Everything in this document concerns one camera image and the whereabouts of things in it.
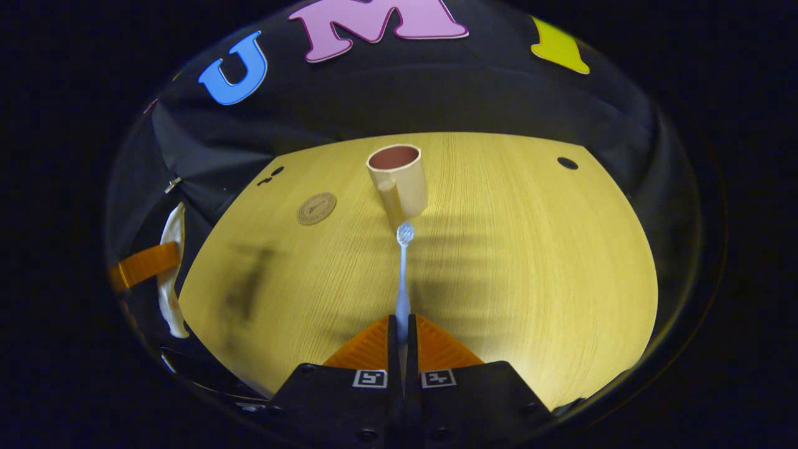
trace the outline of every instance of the black fabric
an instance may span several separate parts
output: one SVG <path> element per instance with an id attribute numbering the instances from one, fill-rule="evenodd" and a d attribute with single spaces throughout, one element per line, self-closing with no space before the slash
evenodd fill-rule
<path id="1" fill-rule="evenodd" d="M 223 39 L 189 62 L 120 155 L 109 194 L 109 259 L 156 241 L 133 236 L 169 179 L 187 203 L 187 248 L 179 286 L 196 252 L 229 204 L 273 157 L 360 137 L 470 131 L 542 137 L 583 145 L 630 198 L 657 268 L 659 311 L 654 337 L 689 295 L 701 247 L 695 180 L 674 128 L 662 111 L 611 62 L 579 42 L 589 75 L 544 61 L 530 51 L 533 21 L 499 3 L 447 2 L 469 29 L 464 39 L 396 38 L 369 44 L 337 28 L 354 47 L 310 64 L 299 21 L 287 17 L 310 2 Z M 197 78 L 223 58 L 230 82 L 244 66 L 228 50 L 252 32 L 268 60 L 266 78 L 250 97 L 217 104 Z M 138 176 L 131 176 L 133 167 Z M 157 217 L 163 228 L 166 216 Z"/>

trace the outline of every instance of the beige mug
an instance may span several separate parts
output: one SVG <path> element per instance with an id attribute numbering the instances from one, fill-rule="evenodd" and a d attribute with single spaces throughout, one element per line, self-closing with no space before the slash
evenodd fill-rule
<path id="1" fill-rule="evenodd" d="M 391 227 L 417 217 L 427 208 L 427 181 L 421 149 L 397 144 L 378 149 L 365 161 L 371 181 L 382 197 Z"/>

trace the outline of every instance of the round sticker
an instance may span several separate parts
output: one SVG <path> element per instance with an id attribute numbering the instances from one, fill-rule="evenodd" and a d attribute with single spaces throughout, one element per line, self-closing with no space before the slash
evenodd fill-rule
<path id="1" fill-rule="evenodd" d="M 335 195 L 324 192 L 310 197 L 297 211 L 297 221 L 301 225 L 315 225 L 324 220 L 335 209 Z"/>

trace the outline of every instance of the orange strap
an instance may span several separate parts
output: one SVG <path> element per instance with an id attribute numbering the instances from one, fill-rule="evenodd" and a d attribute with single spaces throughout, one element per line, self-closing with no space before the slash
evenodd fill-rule
<path id="1" fill-rule="evenodd" d="M 123 292 L 142 280 L 174 268 L 179 263 L 180 252 L 177 250 L 176 242 L 147 248 L 110 269 L 111 286 L 117 292 Z"/>

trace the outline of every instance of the wooden table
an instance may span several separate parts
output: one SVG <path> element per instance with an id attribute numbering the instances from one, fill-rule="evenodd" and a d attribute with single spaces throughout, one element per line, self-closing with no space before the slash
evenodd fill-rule
<path id="1" fill-rule="evenodd" d="M 412 220 L 413 312 L 482 360 L 510 362 L 550 409 L 637 362 L 657 311 L 654 260 L 602 166 L 557 141 L 418 133 L 276 157 L 239 195 L 180 294 L 222 364 L 270 395 L 297 364 L 324 362 L 393 313 L 399 247 L 365 159 L 396 143 L 422 148 L 429 191 Z M 336 196 L 334 211 L 299 224 L 299 207 L 321 192 Z"/>

